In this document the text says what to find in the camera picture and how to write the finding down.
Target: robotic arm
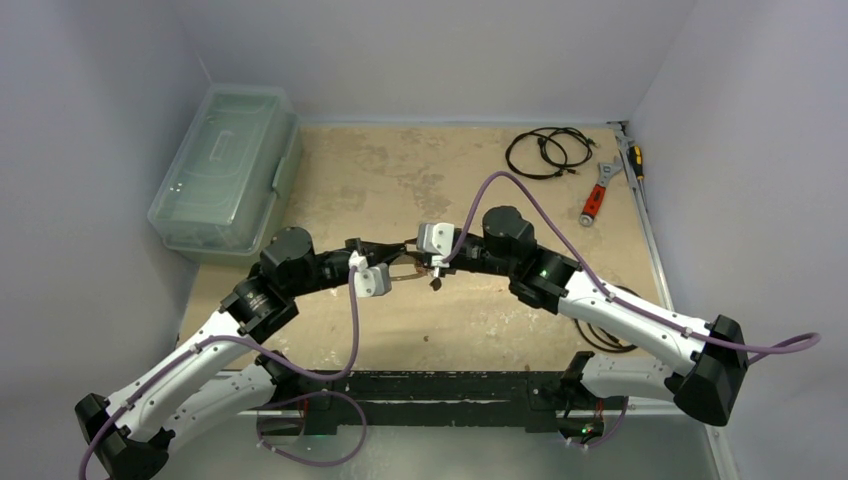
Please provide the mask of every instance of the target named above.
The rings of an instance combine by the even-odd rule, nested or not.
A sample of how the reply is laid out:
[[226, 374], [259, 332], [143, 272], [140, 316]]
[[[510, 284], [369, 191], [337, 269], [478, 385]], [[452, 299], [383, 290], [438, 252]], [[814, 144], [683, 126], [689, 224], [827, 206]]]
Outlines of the robotic arm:
[[[698, 340], [692, 333], [744, 344], [739, 325], [686, 317], [624, 290], [596, 288], [579, 263], [537, 244], [533, 225], [514, 207], [483, 218], [483, 236], [453, 225], [424, 224], [415, 250], [406, 243], [352, 239], [316, 254], [308, 232], [286, 228], [260, 255], [248, 278], [209, 320], [135, 382], [108, 397], [90, 394], [76, 406], [90, 450], [111, 478], [152, 478], [169, 454], [206, 429], [246, 409], [309, 392], [345, 392], [369, 424], [524, 426], [528, 432], [567, 432], [571, 410], [591, 410], [598, 399], [639, 396], [674, 401], [712, 425], [727, 423], [748, 367], [744, 353]], [[450, 253], [457, 253], [449, 258]], [[564, 372], [307, 372], [270, 361], [259, 346], [298, 313], [295, 298], [353, 282], [358, 297], [391, 290], [388, 265], [404, 255], [430, 270], [438, 289], [458, 270], [504, 276], [519, 301], [579, 318], [638, 345], [655, 358], [610, 358], [580, 352]], [[626, 299], [684, 333], [648, 320], [613, 301]], [[355, 341], [358, 332], [354, 333]], [[250, 350], [263, 355], [226, 381], [210, 380]], [[307, 378], [311, 373], [313, 379]], [[307, 434], [332, 434], [361, 423], [333, 398], [310, 404]], [[617, 398], [620, 405], [622, 398]]]

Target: adjustable wrench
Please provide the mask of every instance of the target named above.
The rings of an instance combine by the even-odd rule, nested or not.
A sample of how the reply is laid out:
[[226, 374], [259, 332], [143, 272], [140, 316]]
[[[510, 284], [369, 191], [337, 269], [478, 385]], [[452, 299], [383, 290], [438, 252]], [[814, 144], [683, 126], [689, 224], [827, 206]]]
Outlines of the adjustable wrench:
[[598, 177], [598, 183], [592, 189], [589, 198], [586, 199], [586, 205], [583, 206], [583, 213], [580, 214], [580, 225], [589, 227], [595, 223], [595, 216], [601, 209], [601, 203], [604, 201], [604, 193], [607, 191], [607, 185], [612, 177], [615, 176], [624, 168], [621, 162], [621, 157], [615, 157], [612, 163], [599, 163], [598, 169], [601, 171]]

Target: plastic storage box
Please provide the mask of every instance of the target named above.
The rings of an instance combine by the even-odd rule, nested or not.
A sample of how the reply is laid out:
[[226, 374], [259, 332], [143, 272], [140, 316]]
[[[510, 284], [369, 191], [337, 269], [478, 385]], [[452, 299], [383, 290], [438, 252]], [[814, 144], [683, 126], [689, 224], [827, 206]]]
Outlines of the plastic storage box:
[[285, 93], [213, 85], [148, 219], [166, 247], [192, 260], [250, 265], [280, 227], [301, 152]]

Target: gray wall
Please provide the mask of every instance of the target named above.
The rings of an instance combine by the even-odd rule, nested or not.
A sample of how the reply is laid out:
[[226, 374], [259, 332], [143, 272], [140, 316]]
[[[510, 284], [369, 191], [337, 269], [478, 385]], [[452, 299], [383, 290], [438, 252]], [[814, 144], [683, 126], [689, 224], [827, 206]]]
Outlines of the gray wall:
[[844, 478], [848, 3], [698, 2], [633, 118], [681, 310], [814, 350], [749, 372], [730, 425], [745, 478]]
[[320, 120], [622, 120], [695, 0], [174, 0], [215, 81]]
[[173, 345], [195, 269], [145, 215], [206, 87], [167, 2], [2, 2], [3, 477], [74, 476], [76, 401]]

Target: beige tabletop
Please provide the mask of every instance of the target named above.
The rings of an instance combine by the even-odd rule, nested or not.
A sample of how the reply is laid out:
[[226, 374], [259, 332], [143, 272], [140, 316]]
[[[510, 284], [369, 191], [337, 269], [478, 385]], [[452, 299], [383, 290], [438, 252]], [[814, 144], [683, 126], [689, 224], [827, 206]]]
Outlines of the beige tabletop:
[[[461, 226], [480, 183], [506, 169], [504, 150], [526, 128], [307, 127], [304, 156], [284, 225], [299, 225], [316, 252], [347, 238], [391, 243], [417, 235], [421, 222]], [[618, 155], [612, 130], [584, 129], [600, 144], [578, 175], [525, 184], [563, 233], [605, 280], [658, 302], [651, 260], [624, 173], [615, 176], [593, 226], [578, 224], [598, 178], [596, 163]], [[558, 137], [572, 158], [576, 142]], [[527, 139], [513, 151], [527, 171], [551, 171]], [[539, 243], [565, 247], [507, 179], [489, 188], [483, 213], [514, 205], [536, 227]], [[247, 269], [203, 265], [189, 299], [180, 338], [188, 338], [245, 277]], [[521, 304], [505, 278], [458, 273], [433, 292], [429, 279], [395, 282], [389, 295], [360, 299], [360, 370], [562, 370], [575, 352], [591, 349], [571, 320]], [[265, 342], [307, 368], [338, 369], [348, 360], [351, 316], [346, 288], [297, 299], [300, 315]], [[230, 365], [243, 368], [248, 355]]]

